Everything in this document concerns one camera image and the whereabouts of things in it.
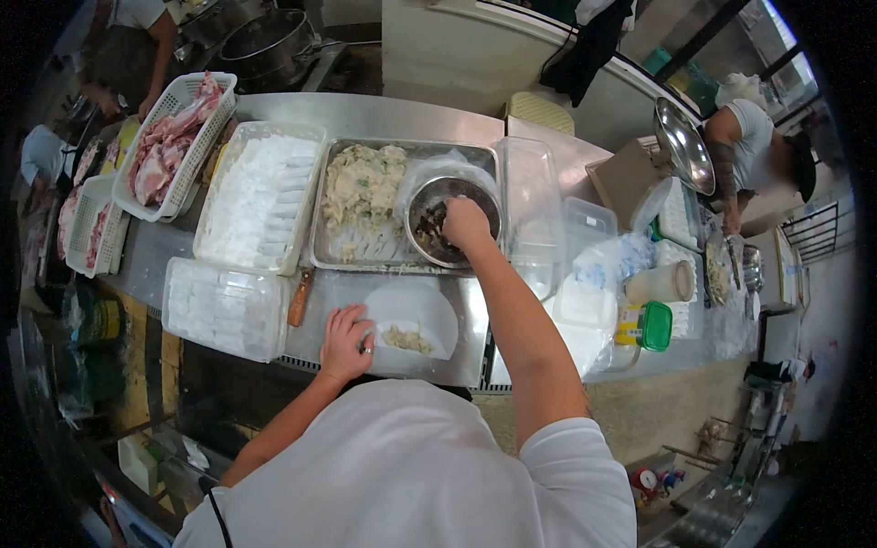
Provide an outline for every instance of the tattooed arm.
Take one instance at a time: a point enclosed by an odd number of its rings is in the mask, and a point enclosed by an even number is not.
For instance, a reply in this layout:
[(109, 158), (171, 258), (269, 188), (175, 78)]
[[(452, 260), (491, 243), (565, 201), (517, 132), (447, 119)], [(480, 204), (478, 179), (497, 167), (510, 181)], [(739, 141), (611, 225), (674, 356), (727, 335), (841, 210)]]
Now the tattooed arm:
[(724, 203), (724, 232), (740, 232), (740, 208), (737, 186), (734, 184), (734, 147), (743, 138), (737, 117), (728, 107), (722, 107), (709, 119), (706, 126), (706, 146), (712, 160), (713, 173), (719, 195)]

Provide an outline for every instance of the stainless steel counter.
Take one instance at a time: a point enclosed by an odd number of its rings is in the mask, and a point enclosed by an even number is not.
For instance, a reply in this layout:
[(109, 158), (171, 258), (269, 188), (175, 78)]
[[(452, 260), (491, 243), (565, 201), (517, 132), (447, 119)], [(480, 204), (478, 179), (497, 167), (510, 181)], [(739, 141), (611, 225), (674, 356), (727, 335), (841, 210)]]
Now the stainless steel counter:
[[(502, 120), (463, 110), (387, 97), (331, 93), (242, 96), (240, 121), (275, 120), (322, 125), (329, 138), (436, 139), (492, 146), (504, 135)], [(164, 273), (171, 257), (191, 257), (192, 239), (203, 205), (200, 190), (188, 214), (171, 224), (132, 219), (119, 274), (105, 276), (113, 287), (160, 309)], [(387, 274), (315, 270), (303, 325), (289, 330), (286, 354), (318, 362), (324, 322), (334, 306), (364, 302), (391, 279)], [(410, 352), (378, 348), (371, 373), (414, 377), (438, 384), (477, 386), (487, 344), (488, 313), (478, 281), (472, 277), (424, 277), (438, 284), (457, 313), (460, 338), (450, 360), (420, 358)]]
[[(605, 151), (599, 146), (591, 145), (580, 139), (576, 139), (562, 132), (556, 132), (541, 125), (528, 122), (520, 118), (509, 117), (508, 134), (516, 137), (524, 137), (528, 139), (536, 139), (547, 143), (554, 154), (554, 162), (557, 166), (558, 178), (560, 180), (560, 191), (563, 196), (576, 196), (583, 200), (602, 205), (602, 200), (597, 194), (594, 185), (588, 178), (585, 171), (587, 164), (599, 160), (609, 158), (612, 153)], [(711, 333), (720, 333), (721, 324), (725, 318), (715, 310), (707, 310), (704, 314), (704, 323), (711, 325), (713, 328), (705, 330)], [(741, 348), (752, 347), (752, 340), (757, 335), (757, 329), (750, 329), (748, 339), (745, 343), (741, 343)], [(569, 325), (559, 326), (561, 335), (567, 341), (573, 359), (576, 360), (576, 366), (580, 371), (590, 367), (588, 363), (582, 363), (593, 359), (593, 353), (587, 352), (587, 333), (577, 333), (574, 327)], [(577, 352), (576, 346), (583, 345), (581, 352)], [(726, 359), (720, 355), (717, 350), (715, 340), (709, 338), (698, 339), (674, 339), (666, 352), (649, 352), (643, 350), (634, 367), (627, 371), (612, 373), (601, 372), (585, 374), (585, 382), (614, 381), (620, 379), (628, 379), (631, 377), (641, 377), (652, 374), (669, 373), (673, 371), (684, 371), (703, 367), (710, 363), (714, 363), (721, 359)], [(490, 382), (492, 384), (506, 384), (508, 382), (508, 373), (505, 370), (505, 364), (502, 357), (497, 352), (493, 358), (493, 368), (491, 370)]]

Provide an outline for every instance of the black strap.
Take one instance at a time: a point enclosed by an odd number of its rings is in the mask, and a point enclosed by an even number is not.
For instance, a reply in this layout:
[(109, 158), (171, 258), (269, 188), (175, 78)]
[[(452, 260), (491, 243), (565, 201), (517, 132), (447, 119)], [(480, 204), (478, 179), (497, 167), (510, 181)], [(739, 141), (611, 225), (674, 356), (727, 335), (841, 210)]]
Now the black strap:
[(217, 515), (217, 520), (219, 520), (219, 528), (222, 529), (222, 537), (225, 539), (225, 548), (232, 548), (232, 538), (228, 536), (228, 529), (225, 528), (225, 520), (219, 515), (219, 506), (217, 506), (217, 500), (213, 498), (213, 489), (207, 491), (207, 496), (210, 497), (210, 504), (213, 505), (213, 512)]

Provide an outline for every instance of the wooden handle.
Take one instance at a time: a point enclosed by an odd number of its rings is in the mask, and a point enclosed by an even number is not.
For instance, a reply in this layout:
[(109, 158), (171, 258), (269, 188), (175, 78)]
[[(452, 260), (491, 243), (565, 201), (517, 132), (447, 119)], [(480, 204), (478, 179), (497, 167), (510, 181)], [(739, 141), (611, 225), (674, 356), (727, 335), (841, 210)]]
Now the wooden handle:
[(296, 288), (296, 292), (292, 295), (289, 313), (286, 316), (286, 323), (293, 327), (299, 327), (302, 324), (304, 304), (307, 302), (312, 280), (313, 272), (309, 268), (302, 270), (302, 280), (298, 282), (298, 288)]

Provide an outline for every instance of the stainless steel tray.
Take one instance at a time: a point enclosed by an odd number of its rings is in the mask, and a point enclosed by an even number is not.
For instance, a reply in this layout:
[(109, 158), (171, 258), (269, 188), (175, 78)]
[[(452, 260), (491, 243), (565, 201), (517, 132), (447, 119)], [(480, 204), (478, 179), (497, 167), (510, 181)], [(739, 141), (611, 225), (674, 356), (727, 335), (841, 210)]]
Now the stainless steel tray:
[[(453, 149), (459, 151), (466, 160), (483, 168), (495, 180), (497, 191), (503, 192), (503, 182), (497, 176), (499, 160), (496, 152), (485, 146), (448, 141), (412, 141), (400, 139), (335, 139), (329, 145), (324, 156), (320, 172), (320, 183), (317, 190), (317, 201), (310, 228), (310, 261), (318, 268), (346, 270), (354, 272), (398, 272), (412, 274), (471, 274), (471, 269), (451, 269), (432, 264), (417, 252), (406, 238), (404, 231), (400, 236), (393, 234), (392, 223), (387, 222), (381, 230), (366, 234), (345, 228), (340, 234), (331, 235), (326, 230), (323, 217), (323, 199), (325, 197), (326, 169), (335, 156), (351, 145), (370, 146), (379, 149), (382, 146), (394, 145), (402, 148), (409, 160), (426, 160), (432, 156), (445, 154)], [(354, 258), (344, 262), (340, 257), (340, 248), (344, 244), (358, 245)], [(503, 236), (500, 235), (500, 249), (504, 249)]]

